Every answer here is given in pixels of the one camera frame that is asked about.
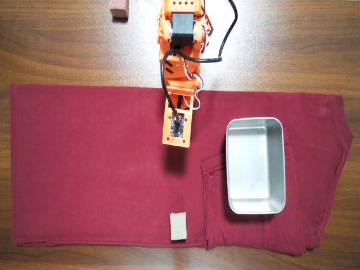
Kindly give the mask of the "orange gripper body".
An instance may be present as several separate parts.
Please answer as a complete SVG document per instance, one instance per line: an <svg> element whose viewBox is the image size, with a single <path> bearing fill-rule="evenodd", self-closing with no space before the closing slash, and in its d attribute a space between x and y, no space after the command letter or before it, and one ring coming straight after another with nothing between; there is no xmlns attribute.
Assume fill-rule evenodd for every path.
<svg viewBox="0 0 360 270"><path fill-rule="evenodd" d="M202 90L203 80L168 80L167 90L170 99L177 111L198 110L201 106L198 93Z"/></svg>

